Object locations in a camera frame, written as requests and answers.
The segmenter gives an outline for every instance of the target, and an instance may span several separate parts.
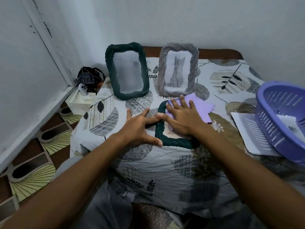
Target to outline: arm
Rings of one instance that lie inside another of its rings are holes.
[[[146,124],[160,120],[157,116],[146,118],[148,111],[146,109],[132,118],[130,110],[127,110],[126,124],[118,133],[111,135],[103,144],[43,188],[2,228],[68,228],[67,225],[85,204],[102,174],[125,146],[142,142],[162,146],[158,138],[149,136],[145,131]]]
[[[159,113],[160,117],[177,132],[196,137],[210,150],[224,166],[224,172],[238,194],[267,226],[304,228],[305,197],[204,123],[192,101],[189,108],[184,97],[180,96],[180,99],[181,106],[174,100],[174,108],[166,105],[175,120]]]

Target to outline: patterned floor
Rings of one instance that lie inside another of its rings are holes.
[[[73,115],[64,102],[0,174],[0,225],[46,186],[69,158],[71,132],[81,117]],[[156,206],[137,204],[136,211],[134,228],[180,228],[167,211]]]

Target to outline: black drawstring bag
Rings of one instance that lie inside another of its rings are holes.
[[[85,84],[88,88],[88,92],[95,92],[95,88],[97,88],[97,84],[105,81],[104,73],[94,67],[83,66],[77,75],[77,85],[82,83]]]

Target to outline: white game controller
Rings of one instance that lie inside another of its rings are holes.
[[[78,90],[80,91],[82,96],[87,96],[88,95],[88,93],[87,93],[88,88],[85,84],[79,84],[78,85]]]

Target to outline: gray pants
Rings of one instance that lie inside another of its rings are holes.
[[[81,157],[72,157],[62,163],[55,173],[58,177],[65,170],[78,162]],[[108,181],[101,185],[86,207],[84,213],[78,217],[72,228],[77,229],[127,229],[132,220],[132,205],[118,196],[109,186]]]

